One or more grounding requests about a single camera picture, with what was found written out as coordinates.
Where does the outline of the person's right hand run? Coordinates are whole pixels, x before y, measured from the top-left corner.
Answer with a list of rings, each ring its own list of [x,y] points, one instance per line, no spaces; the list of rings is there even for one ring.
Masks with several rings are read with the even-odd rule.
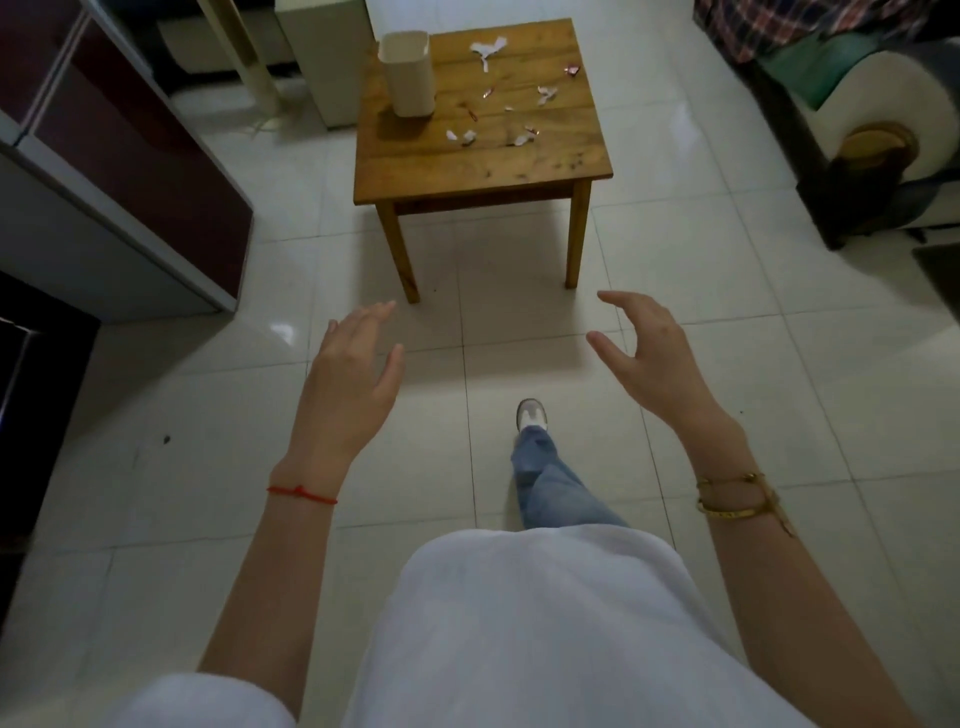
[[[714,397],[669,310],[639,293],[600,290],[597,297],[633,327],[638,381],[626,393],[674,433],[697,480],[726,484],[758,477],[761,468],[743,428]]]

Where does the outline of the person's left hand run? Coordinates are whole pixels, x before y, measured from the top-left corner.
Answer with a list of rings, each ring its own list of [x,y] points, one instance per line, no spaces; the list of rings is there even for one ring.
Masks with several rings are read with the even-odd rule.
[[[288,447],[273,468],[268,491],[335,505],[355,459],[385,421],[374,388],[381,327],[396,303],[359,307],[330,320],[304,383]]]

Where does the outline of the person's right forearm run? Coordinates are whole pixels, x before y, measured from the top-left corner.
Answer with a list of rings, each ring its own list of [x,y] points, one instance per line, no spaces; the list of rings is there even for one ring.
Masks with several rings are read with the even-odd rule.
[[[714,509],[761,505],[765,478],[699,481]],[[810,552],[774,516],[708,518],[750,667],[819,728],[922,728]]]

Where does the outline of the person's left forearm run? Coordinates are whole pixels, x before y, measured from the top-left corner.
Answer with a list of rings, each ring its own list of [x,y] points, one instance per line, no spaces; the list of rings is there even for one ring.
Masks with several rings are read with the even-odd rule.
[[[335,505],[268,491],[248,550],[198,663],[262,689],[298,719]]]

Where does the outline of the blue jeans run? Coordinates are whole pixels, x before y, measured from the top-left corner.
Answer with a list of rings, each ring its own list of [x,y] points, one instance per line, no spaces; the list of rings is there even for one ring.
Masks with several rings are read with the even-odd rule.
[[[543,427],[522,427],[510,463],[524,529],[629,527],[628,522],[597,498],[561,459]]]

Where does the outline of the wide gold bangle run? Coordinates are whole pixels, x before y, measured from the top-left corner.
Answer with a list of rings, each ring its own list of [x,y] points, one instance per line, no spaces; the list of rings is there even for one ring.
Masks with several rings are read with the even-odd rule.
[[[741,509],[714,509],[704,504],[702,499],[696,502],[697,510],[709,519],[718,521],[745,521],[763,516],[776,519],[781,530],[791,538],[797,538],[797,531],[786,514],[780,495],[773,490],[765,491],[762,504]]]

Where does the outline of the square wooden table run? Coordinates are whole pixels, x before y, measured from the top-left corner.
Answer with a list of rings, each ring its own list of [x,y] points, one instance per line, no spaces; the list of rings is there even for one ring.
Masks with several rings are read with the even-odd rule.
[[[509,44],[488,59],[472,43]],[[378,59],[369,49],[357,122],[353,202],[373,206],[408,303],[421,295],[404,241],[403,216],[570,200],[564,286],[579,284],[594,183],[614,176],[573,19],[430,34],[436,81],[431,117],[395,115]],[[575,78],[565,73],[578,65]],[[537,87],[558,88],[539,105]],[[538,131],[508,143],[524,126]],[[476,131],[469,147],[447,130]]]

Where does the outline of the white shirt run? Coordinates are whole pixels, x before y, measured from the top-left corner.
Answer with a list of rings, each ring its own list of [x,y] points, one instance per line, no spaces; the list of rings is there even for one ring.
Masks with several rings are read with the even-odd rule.
[[[262,688],[172,674],[114,728],[291,728]],[[813,728],[728,650],[682,558],[629,527],[468,529],[414,552],[343,724]]]

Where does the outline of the white rectangular waste bin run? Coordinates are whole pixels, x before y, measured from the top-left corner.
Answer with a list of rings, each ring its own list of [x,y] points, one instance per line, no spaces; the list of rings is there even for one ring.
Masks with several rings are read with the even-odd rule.
[[[377,57],[390,104],[399,118],[426,118],[436,109],[436,80],[425,30],[392,31],[379,41]]]

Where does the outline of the scattered white paper scraps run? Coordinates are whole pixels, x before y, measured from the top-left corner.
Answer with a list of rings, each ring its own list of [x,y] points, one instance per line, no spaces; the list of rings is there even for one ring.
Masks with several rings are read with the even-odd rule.
[[[489,58],[495,54],[498,54],[509,44],[508,39],[499,35],[495,41],[492,43],[483,43],[483,42],[474,42],[469,46],[471,53],[479,57],[482,64],[482,70],[484,73],[489,73]],[[536,87],[536,93],[538,94],[537,103],[539,106],[544,106],[548,102],[552,101],[557,95],[559,89],[558,87],[552,86],[543,86],[539,85]],[[523,133],[517,135],[514,139],[510,140],[508,146],[519,148],[530,142],[536,140],[539,135],[539,132],[529,125],[523,127]],[[462,147],[473,146],[475,141],[478,139],[478,135],[475,129],[468,129],[467,131],[459,134],[452,129],[446,131],[446,137],[450,142],[459,143]]]

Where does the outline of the dark red cabinet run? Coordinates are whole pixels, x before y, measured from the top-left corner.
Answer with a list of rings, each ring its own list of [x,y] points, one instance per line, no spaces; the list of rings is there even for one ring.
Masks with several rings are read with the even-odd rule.
[[[234,314],[253,225],[99,0],[0,0],[0,274],[109,324]]]

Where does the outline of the cream white pole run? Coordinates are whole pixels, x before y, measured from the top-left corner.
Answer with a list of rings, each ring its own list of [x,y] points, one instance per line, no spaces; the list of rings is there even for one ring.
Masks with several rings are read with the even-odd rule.
[[[284,114],[282,94],[261,60],[234,0],[196,0],[247,92],[266,118]]]

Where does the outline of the black glass cabinet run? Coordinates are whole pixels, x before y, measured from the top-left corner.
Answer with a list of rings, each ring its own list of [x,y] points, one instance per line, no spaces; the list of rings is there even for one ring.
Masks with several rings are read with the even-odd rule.
[[[0,272],[0,632],[100,327]]]

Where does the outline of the green cushion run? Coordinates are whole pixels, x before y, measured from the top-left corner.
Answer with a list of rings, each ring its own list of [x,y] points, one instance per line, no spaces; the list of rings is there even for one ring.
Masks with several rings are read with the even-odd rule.
[[[761,59],[764,72],[811,111],[818,111],[845,76],[882,46],[875,33],[812,34]]]

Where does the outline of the plaid cloth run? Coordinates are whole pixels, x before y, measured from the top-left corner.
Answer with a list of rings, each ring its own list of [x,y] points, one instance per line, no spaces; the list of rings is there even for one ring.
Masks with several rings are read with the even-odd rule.
[[[724,59],[748,64],[805,38],[916,37],[941,0],[693,0],[692,19]]]

